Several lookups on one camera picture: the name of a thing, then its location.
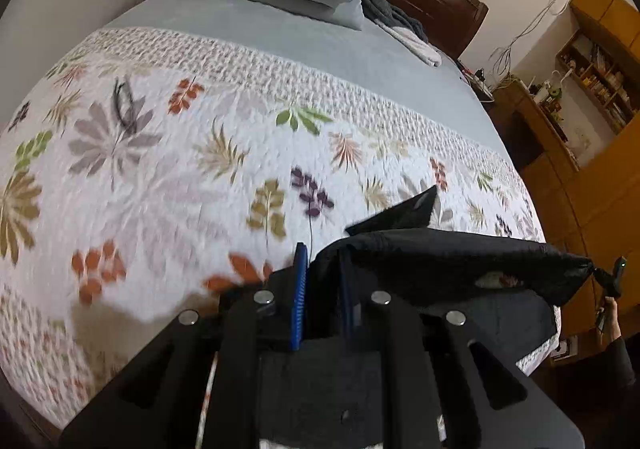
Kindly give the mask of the person's right hand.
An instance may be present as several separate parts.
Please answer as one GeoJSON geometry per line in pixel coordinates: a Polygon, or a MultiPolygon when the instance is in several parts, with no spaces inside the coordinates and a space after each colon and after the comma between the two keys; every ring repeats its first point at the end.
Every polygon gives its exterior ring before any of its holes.
{"type": "Polygon", "coordinates": [[[604,325],[602,335],[605,344],[611,344],[622,337],[620,321],[618,321],[618,304],[613,297],[605,297],[603,301],[604,325]]]}

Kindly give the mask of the dark sleeved right forearm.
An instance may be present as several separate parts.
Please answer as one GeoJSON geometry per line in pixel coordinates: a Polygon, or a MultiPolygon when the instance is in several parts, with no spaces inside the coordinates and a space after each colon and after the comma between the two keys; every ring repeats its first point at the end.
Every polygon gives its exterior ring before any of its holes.
{"type": "Polygon", "coordinates": [[[613,389],[631,389],[637,384],[636,373],[629,357],[625,339],[619,337],[597,355],[597,367],[605,383],[613,389]]]}

